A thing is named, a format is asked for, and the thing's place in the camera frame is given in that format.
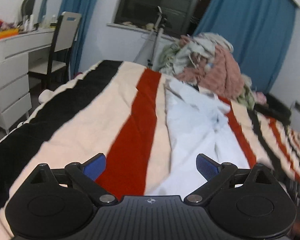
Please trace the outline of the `white cosmetic bottles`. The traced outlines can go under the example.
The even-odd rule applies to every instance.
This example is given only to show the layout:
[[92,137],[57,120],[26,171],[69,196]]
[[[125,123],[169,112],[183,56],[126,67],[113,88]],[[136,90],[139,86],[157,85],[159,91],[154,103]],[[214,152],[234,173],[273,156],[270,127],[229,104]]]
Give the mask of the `white cosmetic bottles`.
[[54,29],[57,25],[57,21],[55,19],[47,20],[44,15],[40,22],[34,22],[34,15],[25,16],[24,22],[20,27],[20,30],[23,32],[31,32],[39,29]]

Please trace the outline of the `silver tripod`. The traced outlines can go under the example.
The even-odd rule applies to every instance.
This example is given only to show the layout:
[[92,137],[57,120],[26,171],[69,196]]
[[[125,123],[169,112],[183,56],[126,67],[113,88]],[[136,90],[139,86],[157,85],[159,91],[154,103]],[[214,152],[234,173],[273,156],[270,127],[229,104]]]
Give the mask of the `silver tripod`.
[[138,54],[136,55],[135,59],[133,60],[133,63],[137,63],[139,57],[141,54],[145,51],[146,47],[149,43],[152,43],[151,47],[151,53],[147,59],[147,67],[152,69],[155,55],[157,53],[157,48],[159,45],[159,42],[161,40],[162,35],[164,34],[164,30],[167,23],[167,16],[162,12],[162,8],[160,6],[157,6],[157,15],[158,18],[154,24],[154,27],[150,31],[148,37],[146,38],[146,41],[141,46],[141,49],[139,50]]

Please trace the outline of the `striped red black cream blanket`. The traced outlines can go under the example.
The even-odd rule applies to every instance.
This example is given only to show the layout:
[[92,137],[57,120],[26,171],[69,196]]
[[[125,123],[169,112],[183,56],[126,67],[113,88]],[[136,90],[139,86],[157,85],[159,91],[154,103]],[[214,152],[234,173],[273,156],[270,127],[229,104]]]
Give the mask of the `striped red black cream blanket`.
[[[0,141],[0,239],[13,233],[7,202],[41,163],[83,163],[98,153],[106,170],[97,183],[117,198],[144,195],[168,174],[165,83],[175,79],[132,62],[102,61],[49,92]],[[263,163],[300,183],[300,132],[274,118],[215,96],[230,107],[228,124],[249,167]]]

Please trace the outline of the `wavy vanity mirror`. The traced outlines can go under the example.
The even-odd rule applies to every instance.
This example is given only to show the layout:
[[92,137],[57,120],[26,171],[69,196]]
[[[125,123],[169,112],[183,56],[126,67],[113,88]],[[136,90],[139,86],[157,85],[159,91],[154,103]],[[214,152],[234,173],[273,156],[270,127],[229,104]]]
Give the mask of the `wavy vanity mirror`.
[[47,11],[48,0],[23,0],[20,7],[20,15],[23,19],[33,15],[34,23],[42,23]]

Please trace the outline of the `light green clothes pile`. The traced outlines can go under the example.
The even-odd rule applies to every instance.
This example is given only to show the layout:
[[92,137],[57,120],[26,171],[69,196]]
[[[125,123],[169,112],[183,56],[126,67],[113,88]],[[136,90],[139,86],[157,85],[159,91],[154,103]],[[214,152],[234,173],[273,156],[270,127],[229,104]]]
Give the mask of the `light green clothes pile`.
[[244,86],[241,94],[237,97],[237,102],[247,107],[249,110],[253,110],[255,106],[255,98],[253,92],[251,90],[252,87],[252,80],[249,76],[244,74],[241,75]]

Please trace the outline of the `orange tray on dresser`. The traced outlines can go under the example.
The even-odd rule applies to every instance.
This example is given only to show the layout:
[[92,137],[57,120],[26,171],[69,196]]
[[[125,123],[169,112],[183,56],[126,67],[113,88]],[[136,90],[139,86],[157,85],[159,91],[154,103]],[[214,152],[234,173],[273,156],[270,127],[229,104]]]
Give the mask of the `orange tray on dresser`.
[[16,36],[18,34],[19,34],[19,29],[17,29],[17,28],[0,31],[0,40],[3,39],[3,38]]

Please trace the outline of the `small pink garment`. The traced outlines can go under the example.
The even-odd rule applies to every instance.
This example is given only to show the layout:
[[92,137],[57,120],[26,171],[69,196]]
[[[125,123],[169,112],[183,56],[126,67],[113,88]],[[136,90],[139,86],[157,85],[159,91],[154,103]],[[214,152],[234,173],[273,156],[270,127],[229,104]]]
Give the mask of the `small pink garment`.
[[267,98],[262,92],[254,92],[255,102],[260,105],[265,105],[267,103]]

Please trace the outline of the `black wall socket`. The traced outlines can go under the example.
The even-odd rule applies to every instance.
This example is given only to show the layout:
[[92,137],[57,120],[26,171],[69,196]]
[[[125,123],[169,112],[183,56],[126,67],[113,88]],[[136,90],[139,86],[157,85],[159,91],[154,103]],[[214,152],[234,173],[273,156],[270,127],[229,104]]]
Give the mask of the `black wall socket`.
[[294,106],[294,109],[300,113],[300,102],[295,101],[293,106]]

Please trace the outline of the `black and white chair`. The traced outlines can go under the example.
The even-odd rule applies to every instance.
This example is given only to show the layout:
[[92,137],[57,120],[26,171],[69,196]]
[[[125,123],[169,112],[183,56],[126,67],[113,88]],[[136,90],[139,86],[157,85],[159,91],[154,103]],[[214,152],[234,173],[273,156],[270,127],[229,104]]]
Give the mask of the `black and white chair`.
[[29,65],[29,77],[40,80],[41,89],[50,89],[51,79],[57,73],[68,79],[72,47],[81,21],[81,14],[63,12],[57,20],[49,53],[35,56]]

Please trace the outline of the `pink fluffy blanket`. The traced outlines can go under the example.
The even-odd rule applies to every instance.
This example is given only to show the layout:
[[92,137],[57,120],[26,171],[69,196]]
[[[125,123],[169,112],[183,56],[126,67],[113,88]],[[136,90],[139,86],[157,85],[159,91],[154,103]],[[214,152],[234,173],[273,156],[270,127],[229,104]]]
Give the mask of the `pink fluffy blanket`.
[[198,85],[229,99],[236,99],[244,86],[238,63],[232,53],[220,46],[216,47],[216,57],[211,65],[204,67],[200,63],[198,68],[186,67],[174,76],[180,81]]

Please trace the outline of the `grey white clothes pile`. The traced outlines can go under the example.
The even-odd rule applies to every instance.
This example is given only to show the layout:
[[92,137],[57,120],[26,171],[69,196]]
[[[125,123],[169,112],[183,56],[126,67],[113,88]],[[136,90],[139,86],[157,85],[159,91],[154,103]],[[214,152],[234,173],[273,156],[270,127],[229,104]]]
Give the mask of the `grey white clothes pile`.
[[230,53],[234,52],[233,45],[221,35],[215,33],[200,33],[197,36],[181,36],[177,42],[178,51],[168,64],[172,74],[180,74],[186,67],[198,68],[211,65],[216,57],[216,47],[220,46]]

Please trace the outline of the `white dresser with drawers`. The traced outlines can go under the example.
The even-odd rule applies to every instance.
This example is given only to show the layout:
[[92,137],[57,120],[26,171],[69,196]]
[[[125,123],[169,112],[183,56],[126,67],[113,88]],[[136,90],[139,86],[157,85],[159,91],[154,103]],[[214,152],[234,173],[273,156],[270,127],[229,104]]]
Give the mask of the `white dresser with drawers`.
[[29,116],[29,53],[49,48],[53,32],[43,29],[0,40],[0,127],[6,132]]

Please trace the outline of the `dark window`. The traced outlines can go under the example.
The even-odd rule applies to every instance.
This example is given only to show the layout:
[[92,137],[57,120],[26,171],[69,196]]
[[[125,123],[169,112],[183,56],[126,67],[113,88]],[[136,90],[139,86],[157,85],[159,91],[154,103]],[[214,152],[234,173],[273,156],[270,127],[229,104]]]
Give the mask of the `dark window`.
[[155,23],[158,9],[166,17],[164,33],[172,37],[192,35],[211,0],[120,0],[114,22],[145,28]]

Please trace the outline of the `right blue curtain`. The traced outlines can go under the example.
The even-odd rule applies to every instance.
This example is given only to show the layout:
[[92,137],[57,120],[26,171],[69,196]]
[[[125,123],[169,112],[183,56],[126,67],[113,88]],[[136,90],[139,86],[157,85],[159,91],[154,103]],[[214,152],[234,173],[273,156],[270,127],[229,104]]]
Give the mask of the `right blue curtain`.
[[267,93],[288,51],[297,6],[293,0],[211,0],[195,35],[219,34],[253,87]]

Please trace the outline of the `white t-shirt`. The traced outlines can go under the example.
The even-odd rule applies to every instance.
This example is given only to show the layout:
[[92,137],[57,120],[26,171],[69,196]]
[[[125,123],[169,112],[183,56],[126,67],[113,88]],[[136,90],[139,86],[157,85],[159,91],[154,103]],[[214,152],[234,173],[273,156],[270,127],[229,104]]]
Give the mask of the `white t-shirt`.
[[218,163],[249,168],[226,114],[230,107],[215,96],[201,94],[176,79],[165,83],[166,127],[171,155],[168,174],[145,194],[186,197],[206,183],[196,168],[199,154]]

